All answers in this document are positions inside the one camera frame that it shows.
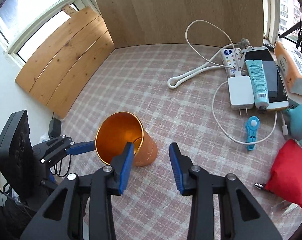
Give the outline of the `pine wood board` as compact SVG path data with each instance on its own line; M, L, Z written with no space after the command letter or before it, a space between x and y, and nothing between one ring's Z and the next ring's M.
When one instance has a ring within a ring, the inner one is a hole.
M103 18L90 7L71 8L70 18L27 60L15 82L64 118L86 83L114 51Z

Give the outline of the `large plywood board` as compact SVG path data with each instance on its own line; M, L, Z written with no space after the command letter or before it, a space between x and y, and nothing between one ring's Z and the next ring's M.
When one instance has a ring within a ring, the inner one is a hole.
M96 0L116 48L263 42L262 0Z

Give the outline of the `blue plastic clip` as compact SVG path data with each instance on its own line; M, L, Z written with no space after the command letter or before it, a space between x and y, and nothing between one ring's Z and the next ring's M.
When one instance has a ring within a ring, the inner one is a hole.
M246 142L256 142L260 121L257 116L251 116L245 124Z

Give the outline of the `white power adapter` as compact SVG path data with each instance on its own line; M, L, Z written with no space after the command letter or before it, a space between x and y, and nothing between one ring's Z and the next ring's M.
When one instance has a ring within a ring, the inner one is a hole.
M249 76L234 76L227 80L230 95L230 104L233 110L252 109L255 104L251 79Z

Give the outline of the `red cloth pouch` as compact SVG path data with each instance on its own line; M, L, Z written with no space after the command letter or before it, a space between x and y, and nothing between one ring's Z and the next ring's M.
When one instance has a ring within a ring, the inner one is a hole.
M295 140L279 150L265 189L302 209L302 147Z

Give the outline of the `gold white smartphone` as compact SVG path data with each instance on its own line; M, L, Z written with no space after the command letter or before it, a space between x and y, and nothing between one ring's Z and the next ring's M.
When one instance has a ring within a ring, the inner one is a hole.
M278 66L267 47L250 48L246 60L261 60L268 86L269 105L267 111L285 109L289 106L286 90L280 76Z

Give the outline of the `light blue cream tube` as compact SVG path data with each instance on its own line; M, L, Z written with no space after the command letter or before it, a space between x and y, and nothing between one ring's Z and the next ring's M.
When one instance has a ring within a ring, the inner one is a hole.
M254 93L255 107L264 114L269 106L268 86L261 60L245 61Z

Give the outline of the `orange metallic cup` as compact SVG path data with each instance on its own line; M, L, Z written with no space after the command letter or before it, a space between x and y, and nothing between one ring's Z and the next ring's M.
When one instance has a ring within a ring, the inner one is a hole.
M110 164L128 142L133 143L134 166L150 165L158 156L156 143L130 112L117 112L105 119L95 136L95 150L103 163Z

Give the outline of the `pink plaid tablecloth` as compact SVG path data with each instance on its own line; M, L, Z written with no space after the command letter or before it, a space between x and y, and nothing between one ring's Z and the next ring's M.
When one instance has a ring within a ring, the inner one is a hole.
M91 141L113 113L135 114L158 147L149 166L131 170L121 197L112 198L118 239L185 239L190 221L191 197L178 192L169 145L208 172L234 173L271 217L284 239L302 222L296 207L280 212L282 199L260 191L255 183L268 181L271 165L283 146L282 120L274 112L259 115L253 151L242 145L245 123L255 109L235 111L230 106L224 69L210 70L169 89L167 80L183 74L211 57L215 48L186 45L141 46L115 50L86 84L62 122L62 132L75 142Z

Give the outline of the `orange tissue pack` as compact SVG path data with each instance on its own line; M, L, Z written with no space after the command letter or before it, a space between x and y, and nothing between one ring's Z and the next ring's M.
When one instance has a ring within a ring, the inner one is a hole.
M302 96L302 53L280 41L276 42L274 53L289 91Z

